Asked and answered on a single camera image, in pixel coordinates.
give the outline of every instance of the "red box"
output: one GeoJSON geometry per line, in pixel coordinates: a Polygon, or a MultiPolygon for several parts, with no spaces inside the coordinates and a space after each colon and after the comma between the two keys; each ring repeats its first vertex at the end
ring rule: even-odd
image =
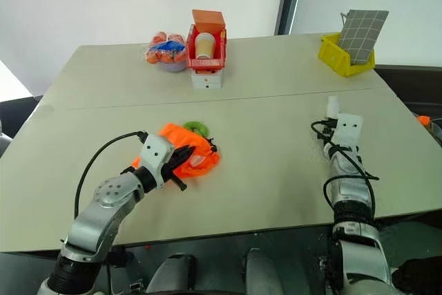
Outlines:
{"type": "Polygon", "coordinates": [[[187,67],[193,70],[220,70],[223,69],[226,62],[226,45],[227,32],[222,29],[220,32],[214,34],[215,50],[213,52],[213,59],[196,59],[195,58],[195,38],[200,32],[194,24],[191,25],[189,36],[187,37],[187,67]]]}

